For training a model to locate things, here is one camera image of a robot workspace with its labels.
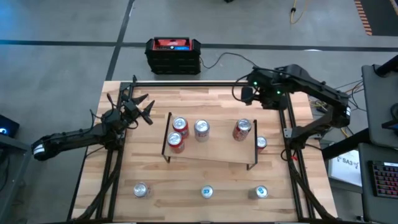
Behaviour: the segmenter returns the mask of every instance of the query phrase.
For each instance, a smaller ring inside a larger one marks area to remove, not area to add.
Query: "red soda can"
[[[171,147],[174,153],[181,153],[184,151],[184,142],[182,141],[182,135],[178,132],[172,132],[167,138],[167,143]]]
[[[251,130],[251,123],[248,119],[240,119],[235,124],[232,136],[237,141],[243,141],[248,136]]]
[[[257,153],[260,154],[260,152],[265,149],[267,146],[267,139],[263,136],[257,137]]]
[[[173,121],[173,129],[174,131],[180,133],[184,139],[189,136],[188,122],[185,118],[175,118]]]

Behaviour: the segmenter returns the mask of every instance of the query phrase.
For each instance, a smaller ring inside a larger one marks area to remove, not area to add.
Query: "robotic arm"
[[[147,124],[152,124],[149,114],[155,101],[152,101],[142,111],[137,107],[147,96],[148,94],[129,99],[127,95],[123,95],[121,106],[115,108],[110,95],[107,94],[108,100],[112,104],[112,109],[100,117],[100,124],[88,129],[54,133],[40,138],[32,144],[34,158],[39,161],[45,161],[55,157],[60,152],[94,144],[101,144],[106,149],[118,150],[122,146],[120,139],[124,130],[129,128],[132,123],[136,123],[138,126],[137,118],[142,117]]]
[[[349,96],[313,79],[306,70],[298,65],[288,65],[275,70],[254,67],[246,75],[248,86],[242,89],[241,101],[251,105],[253,100],[260,101],[263,109],[284,110],[287,99],[284,93],[302,91],[330,105],[328,112],[320,119],[291,131],[285,130],[291,149],[303,149],[307,139],[330,127],[342,128],[349,125],[351,109]]]

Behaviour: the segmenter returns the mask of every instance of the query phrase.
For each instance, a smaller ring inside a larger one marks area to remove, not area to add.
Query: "wooden shelf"
[[[167,120],[165,139],[162,154],[165,157],[183,157],[189,159],[203,159],[208,161],[237,162],[243,164],[257,164],[256,150],[256,120],[252,120],[252,130],[247,138],[241,142],[235,141],[232,132],[237,121],[212,121],[210,124],[210,137],[206,142],[195,139],[193,126],[195,119],[187,119],[190,135],[184,139],[185,149],[181,153],[174,153],[167,144],[167,136],[173,131],[173,120],[177,116],[171,115]]]

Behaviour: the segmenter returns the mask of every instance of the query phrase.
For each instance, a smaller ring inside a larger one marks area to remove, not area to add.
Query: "wooden tabletop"
[[[98,115],[110,109],[106,94],[110,93],[116,99],[119,85],[120,82],[104,83]],[[284,142],[277,111],[263,110],[258,102],[245,106],[233,99],[231,87],[135,87],[133,95],[145,93],[149,97],[142,107],[156,100],[151,112],[154,123],[148,126],[140,119],[136,130],[127,131],[114,221],[297,221],[287,163],[280,158]],[[292,104],[297,125],[312,121],[306,94],[293,94]],[[169,112],[188,119],[256,119],[258,135],[267,138],[268,146],[259,155],[258,164],[249,171],[245,164],[182,157],[173,157],[168,164],[161,151]],[[316,141],[308,142],[318,145]],[[91,146],[88,152],[96,148],[98,146]],[[321,152],[307,147],[303,156],[312,192],[327,211],[336,216]],[[100,190],[105,159],[104,149],[86,159],[72,217],[78,217]],[[134,196],[132,190],[138,182],[145,182],[152,189],[149,197]],[[200,189],[204,185],[214,188],[212,198],[201,196]],[[266,199],[248,199],[248,190],[257,185],[267,187],[269,195]],[[307,215],[302,191],[300,198]]]

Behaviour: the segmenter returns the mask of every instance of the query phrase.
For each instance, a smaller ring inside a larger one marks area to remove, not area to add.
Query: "gray floor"
[[[289,0],[136,0],[125,42],[154,36],[189,36],[207,44],[398,47],[398,37],[365,34],[351,0],[311,1],[302,20],[291,26]],[[0,39],[115,42],[128,0],[0,0]],[[303,8],[298,1],[297,10]],[[90,125],[114,47],[0,45],[0,113],[21,124],[18,139],[39,137]],[[396,53],[311,52],[289,50],[202,49],[207,66],[223,52],[235,52],[264,67],[297,63],[312,77],[340,86],[361,78],[361,66],[383,63]],[[235,80],[251,70],[240,58],[226,55],[197,76],[157,76],[150,72],[142,48],[123,47],[113,80]],[[363,93],[356,95],[364,108]],[[366,127],[366,113],[354,111],[350,128]],[[336,130],[327,139],[343,139]],[[61,222],[67,217],[83,159],[83,150],[54,159],[31,161],[26,187],[18,195],[10,223]],[[333,189],[339,217],[361,214],[361,196]]]

